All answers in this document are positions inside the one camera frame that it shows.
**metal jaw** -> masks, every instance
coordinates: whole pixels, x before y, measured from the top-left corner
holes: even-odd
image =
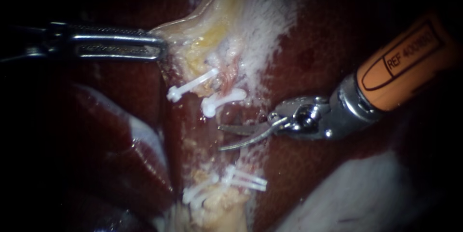
[[[247,136],[246,139],[233,143],[219,150],[237,150],[276,135],[288,135],[295,139],[305,138],[308,134],[316,135],[319,119],[329,110],[327,100],[317,96],[301,96],[285,100],[276,106],[267,122],[240,126],[220,125],[219,130]]]
[[[1,62],[23,59],[157,61],[167,54],[166,42],[141,29],[51,22],[47,27],[8,26],[18,54]]]
[[[299,140],[337,140],[375,123],[382,115],[383,112],[363,97],[352,74],[341,82],[329,100],[320,96],[296,97],[280,103],[265,123],[219,126],[221,130],[248,136],[219,150],[246,147],[272,134]]]

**dark background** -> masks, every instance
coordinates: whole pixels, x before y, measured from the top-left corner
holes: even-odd
[[[97,10],[111,1],[1,0],[2,23],[41,25],[50,20],[79,20],[82,11]],[[382,14],[395,22],[391,35],[380,37],[387,41],[406,28],[419,13],[434,6],[446,10],[454,18],[450,30],[460,38],[461,3],[461,0],[378,0],[378,12],[372,16],[381,20]],[[100,22],[118,23],[110,18]],[[2,39],[4,49],[14,46],[8,36]],[[43,85],[53,81],[49,79],[52,75],[48,74],[49,70],[49,64],[45,62],[0,64],[0,115],[3,121],[0,144],[3,148],[2,181],[7,190],[4,192],[7,202],[4,210],[8,213],[3,225],[13,225],[17,229],[31,227],[61,231],[65,225],[63,191],[70,181],[65,173],[60,172],[60,166],[54,164],[55,155],[48,151],[41,130],[41,105],[36,103],[36,98],[43,95]],[[458,148],[462,143],[459,137],[462,116],[458,98],[462,89],[460,72],[457,70],[447,75],[446,84],[419,97],[433,106],[429,108],[429,114],[423,116],[423,120],[430,124],[422,128],[422,135],[435,145],[424,150],[434,153],[435,160],[434,167],[429,170],[430,176],[423,179],[431,179],[430,183],[439,184],[447,194],[424,217],[408,226],[407,231],[446,231],[459,224],[461,194],[456,191],[456,186],[461,176],[458,164],[461,161]]]

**hem-o-lok clip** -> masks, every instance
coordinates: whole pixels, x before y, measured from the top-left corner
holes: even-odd
[[[193,89],[194,87],[198,86],[199,84],[203,83],[209,78],[214,77],[217,74],[218,74],[218,69],[213,68],[206,74],[194,79],[191,82],[186,83],[185,85],[181,87],[177,88],[176,86],[172,86],[171,88],[169,88],[169,92],[167,93],[167,100],[172,101],[174,103],[178,102],[182,98],[182,95],[184,93],[191,91],[191,89]]]
[[[207,189],[209,186],[213,185],[217,187],[212,190]],[[189,188],[184,188],[182,202],[183,204],[190,204],[190,208],[195,210],[202,206],[204,200],[213,195],[224,193],[226,189],[231,186],[266,191],[267,180],[237,170],[234,165],[228,165],[221,178],[219,178],[216,173],[212,173],[209,175],[208,179],[201,183]]]

